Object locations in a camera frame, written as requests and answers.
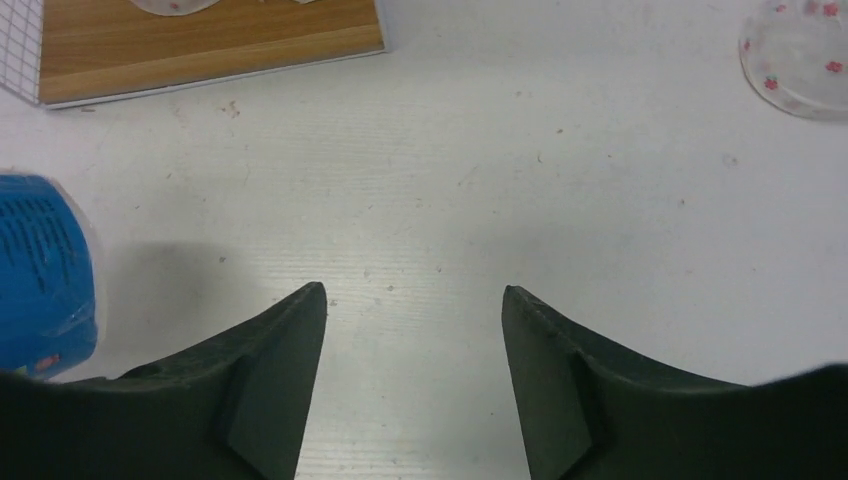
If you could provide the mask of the white wire wooden shelf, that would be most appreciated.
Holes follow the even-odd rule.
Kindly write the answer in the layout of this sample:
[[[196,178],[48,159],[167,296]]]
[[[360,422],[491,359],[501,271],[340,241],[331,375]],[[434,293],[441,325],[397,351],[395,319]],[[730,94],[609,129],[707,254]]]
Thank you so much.
[[[131,1],[5,1],[1,87],[61,109],[385,52],[378,1],[219,1],[158,16]]]

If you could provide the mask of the blue roll edge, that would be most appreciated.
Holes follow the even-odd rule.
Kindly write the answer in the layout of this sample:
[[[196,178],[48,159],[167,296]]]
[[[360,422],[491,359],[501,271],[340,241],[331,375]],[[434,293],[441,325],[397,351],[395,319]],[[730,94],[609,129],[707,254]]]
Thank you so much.
[[[86,362],[105,335],[101,249],[54,179],[1,173],[1,368],[46,380]]]

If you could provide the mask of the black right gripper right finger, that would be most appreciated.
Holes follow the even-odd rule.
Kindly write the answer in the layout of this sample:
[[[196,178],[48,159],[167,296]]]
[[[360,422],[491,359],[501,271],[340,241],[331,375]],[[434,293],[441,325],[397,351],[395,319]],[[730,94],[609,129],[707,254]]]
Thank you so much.
[[[843,479],[847,368],[743,386],[635,352],[519,286],[502,329],[534,479]]]

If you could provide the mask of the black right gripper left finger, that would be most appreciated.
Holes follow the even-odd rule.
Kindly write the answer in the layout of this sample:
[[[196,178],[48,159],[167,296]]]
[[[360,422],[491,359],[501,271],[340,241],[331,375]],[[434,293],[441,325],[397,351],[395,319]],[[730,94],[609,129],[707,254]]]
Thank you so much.
[[[327,322],[323,284],[115,379],[1,377],[5,479],[291,479]]]

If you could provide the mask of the white dotted roll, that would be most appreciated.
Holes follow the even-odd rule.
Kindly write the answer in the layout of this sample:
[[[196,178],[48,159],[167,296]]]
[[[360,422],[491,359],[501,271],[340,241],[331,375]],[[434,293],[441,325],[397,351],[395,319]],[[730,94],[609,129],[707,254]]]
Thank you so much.
[[[185,16],[200,12],[219,0],[131,0],[131,3],[147,13],[158,16]]]

